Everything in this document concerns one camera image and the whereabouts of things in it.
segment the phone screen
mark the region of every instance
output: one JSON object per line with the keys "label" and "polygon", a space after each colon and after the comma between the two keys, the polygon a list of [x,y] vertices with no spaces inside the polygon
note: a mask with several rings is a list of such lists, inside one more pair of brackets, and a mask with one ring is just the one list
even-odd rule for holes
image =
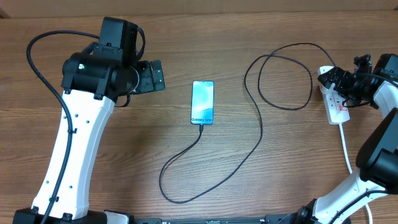
{"label": "phone screen", "polygon": [[214,82],[193,81],[192,124],[213,124]]}

